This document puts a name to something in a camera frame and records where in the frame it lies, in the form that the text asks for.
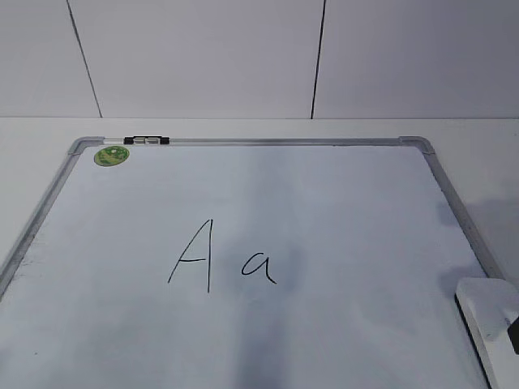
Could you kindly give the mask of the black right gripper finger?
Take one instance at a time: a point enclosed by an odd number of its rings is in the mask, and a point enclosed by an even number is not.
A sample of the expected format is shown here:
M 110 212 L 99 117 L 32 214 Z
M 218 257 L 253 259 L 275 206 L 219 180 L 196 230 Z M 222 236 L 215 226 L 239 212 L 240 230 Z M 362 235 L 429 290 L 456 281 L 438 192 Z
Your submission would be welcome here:
M 516 318 L 508 327 L 508 337 L 513 350 L 519 352 L 519 318 Z

